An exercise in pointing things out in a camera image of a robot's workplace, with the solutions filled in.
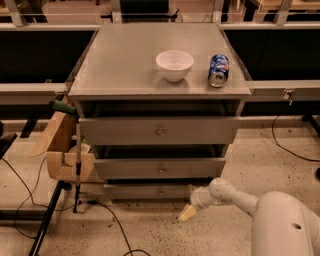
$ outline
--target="black cable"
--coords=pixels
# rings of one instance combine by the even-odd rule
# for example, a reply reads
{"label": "black cable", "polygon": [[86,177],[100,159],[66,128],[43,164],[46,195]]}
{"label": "black cable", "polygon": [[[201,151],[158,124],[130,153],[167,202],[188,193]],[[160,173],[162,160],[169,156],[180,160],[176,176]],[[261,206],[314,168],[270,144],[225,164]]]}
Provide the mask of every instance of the black cable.
{"label": "black cable", "polygon": [[144,251],[144,250],[141,250],[141,249],[132,250],[132,249],[131,249],[131,246],[130,246],[130,244],[129,244],[128,238],[127,238],[127,236],[126,236],[126,234],[125,234],[125,232],[124,232],[124,230],[123,230],[123,227],[122,227],[119,219],[117,218],[117,216],[115,215],[115,213],[114,213],[108,206],[106,206],[106,205],[104,205],[104,204],[102,204],[102,203],[100,203],[100,202],[98,202],[98,201],[94,201],[94,200],[93,200],[93,201],[88,201],[87,203],[88,203],[88,204],[91,204],[91,205],[94,205],[94,204],[101,205],[102,207],[106,208],[106,209],[113,215],[113,217],[115,218],[115,220],[117,221],[117,223],[118,223],[118,225],[119,225],[119,227],[120,227],[120,229],[121,229],[122,235],[123,235],[123,237],[124,237],[124,239],[125,239],[125,241],[126,241],[126,243],[127,243],[127,246],[128,246],[128,248],[129,248],[129,252],[127,252],[126,254],[124,254],[124,256],[129,255],[129,254],[131,254],[131,256],[133,256],[133,252],[143,252],[144,254],[146,254],[146,255],[148,255],[148,256],[151,256],[149,253],[147,253],[147,252]]}
{"label": "black cable", "polygon": [[272,126],[271,126],[272,136],[273,136],[273,139],[274,139],[274,141],[276,142],[277,146],[280,147],[280,148],[282,148],[283,150],[289,152],[290,154],[298,157],[298,158],[301,158],[301,159],[306,160],[306,161],[309,161],[309,162],[318,162],[318,163],[319,163],[320,160],[318,160],[318,159],[310,159],[310,158],[306,158],[306,157],[300,156],[300,155],[298,155],[298,154],[290,151],[289,149],[286,149],[285,147],[283,147],[283,146],[281,146],[281,145],[279,144],[279,142],[278,142],[278,140],[276,139],[276,136],[275,136],[275,134],[274,134],[274,124],[275,124],[276,120],[277,120],[279,117],[280,117],[280,116],[277,116],[277,117],[273,120]]}
{"label": "black cable", "polygon": [[[29,187],[28,187],[27,184],[24,182],[24,180],[23,180],[23,179],[20,177],[20,175],[16,172],[16,170],[11,166],[11,164],[10,164],[7,160],[5,160],[5,159],[2,158],[2,160],[10,167],[10,169],[15,173],[15,175],[20,179],[20,181],[22,182],[22,184],[23,184],[23,185],[25,186],[25,188],[28,190],[29,196],[20,204],[20,206],[19,206],[18,209],[16,210],[16,213],[15,213],[15,216],[14,216],[13,221],[14,221],[14,226],[15,226],[15,228],[17,229],[17,231],[18,231],[21,235],[23,235],[23,236],[25,236],[25,237],[28,237],[28,238],[31,238],[31,239],[35,239],[36,237],[32,237],[32,236],[28,236],[28,235],[24,234],[24,233],[18,228],[18,225],[17,225],[16,220],[17,220],[17,217],[18,217],[18,213],[19,213],[20,208],[23,206],[23,204],[24,204],[29,198],[31,198],[31,202],[32,202],[33,205],[45,207],[45,208],[48,209],[48,206],[43,205],[43,204],[36,204],[36,203],[34,202],[34,200],[33,200],[33,193],[34,193],[34,191],[36,190],[36,188],[37,188],[37,186],[38,186],[38,183],[39,183],[39,180],[40,180],[41,169],[42,169],[42,166],[43,166],[44,161],[46,160],[46,158],[47,158],[47,157],[45,157],[45,158],[42,160],[42,162],[41,162],[41,165],[40,165],[40,168],[39,168],[39,171],[38,171],[37,181],[36,181],[36,184],[35,184],[32,192],[30,191]],[[72,207],[73,207],[73,205],[70,206],[70,207],[67,207],[67,208],[65,208],[65,209],[55,209],[55,211],[65,211],[65,210],[68,210],[68,209],[70,209],[70,208],[72,208]]]}
{"label": "black cable", "polygon": [[149,253],[147,253],[146,251],[144,250],[140,250],[140,249],[136,249],[136,250],[132,250],[130,252],[127,252],[126,254],[124,254],[123,256],[127,256],[129,255],[129,253],[132,253],[132,252],[143,252],[144,254],[148,255],[148,256],[151,256]]}

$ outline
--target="blue can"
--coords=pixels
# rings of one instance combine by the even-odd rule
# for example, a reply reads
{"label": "blue can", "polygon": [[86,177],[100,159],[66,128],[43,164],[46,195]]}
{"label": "blue can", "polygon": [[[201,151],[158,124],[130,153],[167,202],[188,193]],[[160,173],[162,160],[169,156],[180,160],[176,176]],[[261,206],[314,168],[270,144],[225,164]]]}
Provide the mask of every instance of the blue can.
{"label": "blue can", "polygon": [[210,60],[208,81],[214,87],[221,87],[229,76],[229,60],[223,54],[214,55]]}

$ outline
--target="speckled floor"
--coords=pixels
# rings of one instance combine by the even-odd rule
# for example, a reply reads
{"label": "speckled floor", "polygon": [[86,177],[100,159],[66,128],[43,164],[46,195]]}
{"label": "speckled floor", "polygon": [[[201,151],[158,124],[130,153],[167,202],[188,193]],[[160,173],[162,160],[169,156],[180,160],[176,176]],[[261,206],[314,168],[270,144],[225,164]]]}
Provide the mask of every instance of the speckled floor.
{"label": "speckled floor", "polygon": [[[261,196],[271,190],[289,193],[320,215],[320,183],[315,171],[320,163],[307,162],[280,149],[274,142],[274,117],[246,118],[229,147],[223,177],[251,194]],[[17,138],[4,159],[33,188],[45,155],[27,158],[33,143],[45,126],[40,123],[28,139]],[[18,134],[21,124],[5,122],[6,131]],[[280,117],[275,123],[280,144],[297,154],[320,159],[320,138],[300,117]],[[16,209],[28,197],[21,181],[4,161],[0,161],[0,207]],[[47,204],[56,181],[48,178],[46,162],[35,192],[36,203]],[[179,223],[177,217],[185,202],[122,202],[108,200],[100,184],[82,184],[81,200],[98,200],[118,217],[131,249],[153,256],[162,255],[250,255],[251,220],[235,206],[210,207],[194,218]],[[57,208],[74,202],[74,190],[63,191]],[[32,207],[30,200],[23,206]],[[37,225],[19,224],[20,230],[35,236]],[[0,225],[0,255],[29,255],[33,240],[22,236],[10,223]],[[83,203],[78,213],[72,209],[56,212],[39,255],[125,255],[128,247],[112,214],[102,206]],[[134,256],[146,255],[134,252]]]}

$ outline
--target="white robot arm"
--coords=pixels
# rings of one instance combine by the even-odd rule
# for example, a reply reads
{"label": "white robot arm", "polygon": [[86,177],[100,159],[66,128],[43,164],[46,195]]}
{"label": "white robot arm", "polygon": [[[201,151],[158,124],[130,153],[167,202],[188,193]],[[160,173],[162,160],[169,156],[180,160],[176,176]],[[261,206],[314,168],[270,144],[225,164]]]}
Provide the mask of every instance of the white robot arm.
{"label": "white robot arm", "polygon": [[232,203],[252,218],[252,256],[320,256],[320,218],[296,198],[269,192],[261,198],[222,178],[195,189],[179,219],[211,205]]}

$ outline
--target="gray cabinet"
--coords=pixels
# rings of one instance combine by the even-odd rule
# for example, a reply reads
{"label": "gray cabinet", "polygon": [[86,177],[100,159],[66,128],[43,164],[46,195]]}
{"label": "gray cabinet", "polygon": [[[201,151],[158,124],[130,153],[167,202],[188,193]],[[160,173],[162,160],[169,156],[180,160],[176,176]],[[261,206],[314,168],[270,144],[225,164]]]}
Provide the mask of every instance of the gray cabinet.
{"label": "gray cabinet", "polygon": [[[155,64],[173,48],[195,60],[178,83]],[[218,53],[229,57],[230,77],[213,88],[208,67]],[[188,198],[189,184],[219,177],[248,95],[216,25],[181,23],[102,26],[69,93],[111,199]]]}

